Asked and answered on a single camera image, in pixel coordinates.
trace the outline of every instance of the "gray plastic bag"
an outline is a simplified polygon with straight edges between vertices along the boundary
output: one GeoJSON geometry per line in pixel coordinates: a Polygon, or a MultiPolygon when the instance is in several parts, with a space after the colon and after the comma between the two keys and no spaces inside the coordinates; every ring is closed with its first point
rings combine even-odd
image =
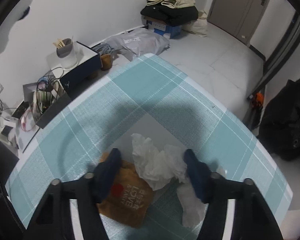
{"type": "Polygon", "coordinates": [[[165,48],[169,47],[170,41],[145,28],[138,28],[130,33],[112,36],[103,43],[119,50],[128,60],[132,61],[135,57],[146,53],[159,55],[165,48]]]}

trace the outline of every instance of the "folded clothes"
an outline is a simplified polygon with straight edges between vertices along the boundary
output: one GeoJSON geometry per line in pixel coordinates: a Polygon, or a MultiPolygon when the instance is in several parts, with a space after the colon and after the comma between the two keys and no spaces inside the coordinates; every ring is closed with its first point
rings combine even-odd
{"type": "Polygon", "coordinates": [[[164,21],[170,26],[180,26],[198,18],[198,10],[195,6],[172,9],[161,3],[145,6],[140,12],[144,16],[164,21]]]}
{"type": "Polygon", "coordinates": [[[172,9],[179,9],[194,6],[195,0],[147,0],[147,6],[158,3],[172,9]]]}

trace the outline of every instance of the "crumpled tissue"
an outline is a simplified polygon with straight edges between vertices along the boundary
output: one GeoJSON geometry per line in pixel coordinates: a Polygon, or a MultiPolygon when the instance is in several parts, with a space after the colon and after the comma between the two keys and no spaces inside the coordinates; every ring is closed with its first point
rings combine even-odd
{"type": "Polygon", "coordinates": [[[144,138],[141,134],[132,136],[132,156],[136,171],[153,190],[158,190],[167,185],[173,177],[179,182],[186,182],[187,165],[183,161],[181,148],[166,145],[159,152],[153,145],[151,138],[144,138]]]}
{"type": "Polygon", "coordinates": [[[184,227],[198,225],[204,219],[206,204],[195,195],[186,174],[187,165],[183,160],[184,152],[181,148],[166,145],[164,150],[159,152],[151,138],[146,139],[137,133],[132,134],[132,148],[136,171],[153,190],[163,188],[173,177],[184,183],[177,189],[183,208],[182,225],[184,227]]]}

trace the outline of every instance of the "plastic bag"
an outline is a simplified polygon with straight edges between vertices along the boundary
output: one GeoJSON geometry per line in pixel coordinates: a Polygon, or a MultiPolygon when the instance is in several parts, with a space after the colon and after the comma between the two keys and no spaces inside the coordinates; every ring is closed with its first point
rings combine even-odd
{"type": "Polygon", "coordinates": [[[138,28],[130,33],[112,36],[103,43],[119,50],[130,61],[146,53],[159,55],[170,44],[166,38],[145,28],[138,28]]]}
{"type": "Polygon", "coordinates": [[[198,19],[184,24],[182,29],[197,36],[205,37],[208,35],[207,14],[205,11],[198,11],[198,13],[198,19]]]}

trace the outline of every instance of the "brown basket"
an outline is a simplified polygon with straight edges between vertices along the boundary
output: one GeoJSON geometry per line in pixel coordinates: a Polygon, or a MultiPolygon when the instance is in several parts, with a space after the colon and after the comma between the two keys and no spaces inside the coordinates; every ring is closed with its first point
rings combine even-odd
{"type": "Polygon", "coordinates": [[[110,54],[104,54],[101,56],[102,68],[101,70],[105,71],[112,68],[112,60],[110,54]]]}

